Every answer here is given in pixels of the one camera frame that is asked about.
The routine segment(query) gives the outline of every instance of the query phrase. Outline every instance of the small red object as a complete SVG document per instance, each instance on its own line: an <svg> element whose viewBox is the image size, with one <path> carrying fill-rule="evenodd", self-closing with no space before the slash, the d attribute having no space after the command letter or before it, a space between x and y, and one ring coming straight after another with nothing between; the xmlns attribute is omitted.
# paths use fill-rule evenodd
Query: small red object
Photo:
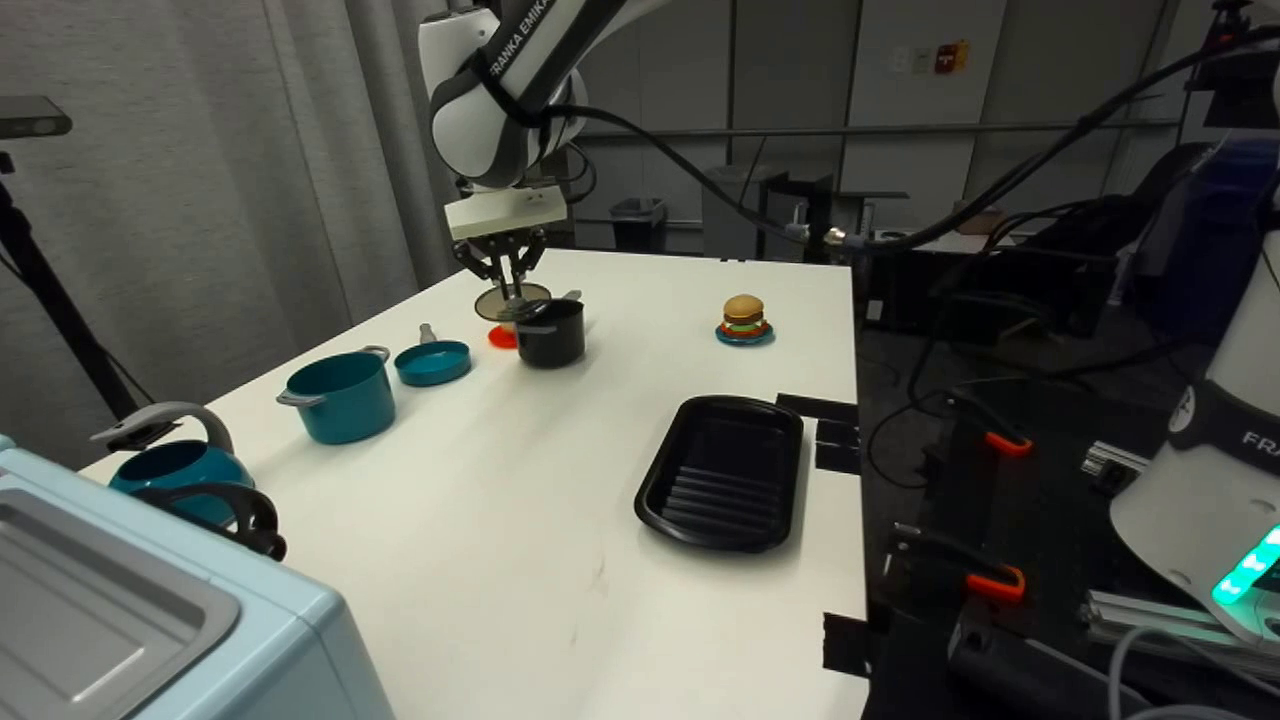
<svg viewBox="0 0 1280 720"><path fill-rule="evenodd" d="M1007 462L1025 462L1033 456L1037 439L1033 436L998 436L998 432L982 432L989 452L1007 456Z"/></svg>
<svg viewBox="0 0 1280 720"><path fill-rule="evenodd" d="M1011 566L1002 566L1002 572L1007 572L1007 581L969 572L964 576L969 597L982 597L993 604L1019 604L1029 597L1029 576Z"/></svg>
<svg viewBox="0 0 1280 720"><path fill-rule="evenodd" d="M486 333L486 346L510 352L520 346L520 336L510 330L494 323Z"/></svg>

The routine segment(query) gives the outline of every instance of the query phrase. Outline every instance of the black pole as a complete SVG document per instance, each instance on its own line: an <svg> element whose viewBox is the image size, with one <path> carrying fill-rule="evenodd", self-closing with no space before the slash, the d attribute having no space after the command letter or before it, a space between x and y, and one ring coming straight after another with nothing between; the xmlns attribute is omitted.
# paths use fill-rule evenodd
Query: black pole
<svg viewBox="0 0 1280 720"><path fill-rule="evenodd" d="M43 303L52 330L66 340L66 347L74 352L83 377L105 395L113 417L115 420L133 417L141 408L137 395L120 379L120 372L115 372L113 355L105 352L105 346L86 333L80 308L71 303L71 295L63 293L57 274L49 269L43 254L30 239L29 218L13 204L2 185L0 185L0 250L13 258L19 279L37 293L37 299Z"/></svg>

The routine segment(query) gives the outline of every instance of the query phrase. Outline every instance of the white appliance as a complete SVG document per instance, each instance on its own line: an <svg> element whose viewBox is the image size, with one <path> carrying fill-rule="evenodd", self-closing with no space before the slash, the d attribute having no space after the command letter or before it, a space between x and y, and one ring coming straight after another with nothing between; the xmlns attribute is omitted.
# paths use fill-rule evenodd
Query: white appliance
<svg viewBox="0 0 1280 720"><path fill-rule="evenodd" d="M391 715L346 604L0 436L0 715Z"/></svg>

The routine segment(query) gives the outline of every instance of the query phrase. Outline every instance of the white table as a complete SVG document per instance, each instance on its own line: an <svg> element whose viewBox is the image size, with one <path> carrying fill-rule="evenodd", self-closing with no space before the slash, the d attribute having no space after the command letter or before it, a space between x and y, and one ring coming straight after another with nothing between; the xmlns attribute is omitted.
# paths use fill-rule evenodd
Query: white table
<svg viewBox="0 0 1280 720"><path fill-rule="evenodd" d="M846 269L547 254L531 279L582 293L582 365L531 372L486 347L471 316L484 285L461 274L211 404L278 503L289 566L346 597L391 710L449 720L860 715L868 685L820 667L824 611L864 617L860 480L812 468L812 425L778 554L689 554L631 511L689 395L857 401ZM732 293L767 299L771 347L713 336ZM475 368L426 391L391 379L398 420L382 436L318 449L276 404L309 359L362 346L398 352L424 321L468 340Z"/></svg>

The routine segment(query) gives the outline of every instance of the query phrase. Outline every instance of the green light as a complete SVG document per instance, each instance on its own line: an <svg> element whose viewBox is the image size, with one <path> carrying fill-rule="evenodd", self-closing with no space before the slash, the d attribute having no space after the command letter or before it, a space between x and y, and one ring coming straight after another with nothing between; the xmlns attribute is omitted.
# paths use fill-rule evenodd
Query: green light
<svg viewBox="0 0 1280 720"><path fill-rule="evenodd" d="M1280 561L1280 529L1272 529L1217 587L1217 604L1240 604L1261 576Z"/></svg>

